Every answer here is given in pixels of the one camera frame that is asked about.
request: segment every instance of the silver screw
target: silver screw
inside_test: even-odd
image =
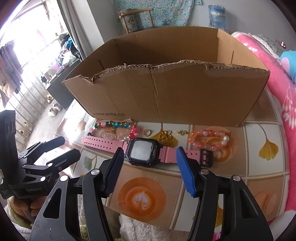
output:
[[[240,176],[238,176],[238,175],[234,175],[234,176],[233,176],[233,180],[235,180],[235,181],[237,181],[237,182],[240,181],[240,179],[241,179],[241,178],[240,178]]]
[[[63,176],[61,176],[60,180],[62,182],[67,181],[68,180],[68,176],[67,175],[63,175]]]
[[[200,173],[203,175],[208,175],[209,174],[209,170],[208,169],[201,169]]]
[[[99,169],[93,169],[91,170],[91,174],[92,175],[98,175],[100,173],[100,170]]]

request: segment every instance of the ring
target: ring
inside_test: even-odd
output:
[[[151,130],[149,130],[149,129],[145,129],[145,130],[143,130],[143,136],[148,137],[148,136],[150,136],[150,135],[151,135]]]

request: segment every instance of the watch screen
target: watch screen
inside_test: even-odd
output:
[[[153,144],[151,142],[137,140],[133,144],[130,157],[142,161],[148,161],[150,159],[152,147]]]

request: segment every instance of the human hand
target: human hand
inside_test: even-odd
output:
[[[38,197],[36,199],[34,199],[31,203],[30,208],[32,209],[31,211],[31,215],[32,217],[36,217],[42,207],[42,205],[44,204],[45,200],[46,200],[46,196],[43,197]],[[12,207],[12,209],[18,214],[20,215],[24,220],[28,221],[27,216],[25,215],[24,211],[27,211],[28,205],[22,200],[19,199],[17,197],[10,197],[8,199],[10,206]]]

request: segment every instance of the blue floral fabric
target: blue floral fabric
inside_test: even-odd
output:
[[[113,0],[117,19],[118,12],[123,9],[153,8],[154,25],[159,27],[185,26],[194,4],[202,5],[202,0]],[[138,28],[151,27],[149,12],[135,15],[135,22]]]

